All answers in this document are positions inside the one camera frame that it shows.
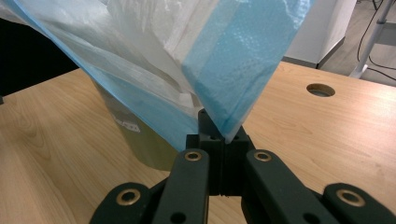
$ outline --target white plastic bag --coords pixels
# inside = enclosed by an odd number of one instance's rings
[[[0,17],[50,38],[182,150],[186,134],[197,133],[202,106],[226,140],[233,139],[311,5],[312,0],[0,0]]]

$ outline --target plastic bag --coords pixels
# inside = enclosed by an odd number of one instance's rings
[[[202,106],[230,142],[312,0],[0,0],[177,150]]]

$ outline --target desk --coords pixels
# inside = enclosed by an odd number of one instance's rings
[[[306,90],[335,89],[332,97]],[[0,105],[0,223],[88,223],[124,182],[168,173],[137,161],[81,70]],[[396,89],[281,63],[244,124],[311,189],[346,182],[396,213]],[[237,198],[211,198],[209,223],[244,223]]]

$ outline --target wood grain surface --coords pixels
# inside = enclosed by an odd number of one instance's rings
[[[335,89],[310,94],[311,83]],[[81,70],[0,105],[0,223],[88,223],[124,182],[168,173],[136,160]],[[282,63],[244,124],[311,189],[345,182],[396,212],[396,89]],[[209,223],[246,223],[237,198],[211,198]]]

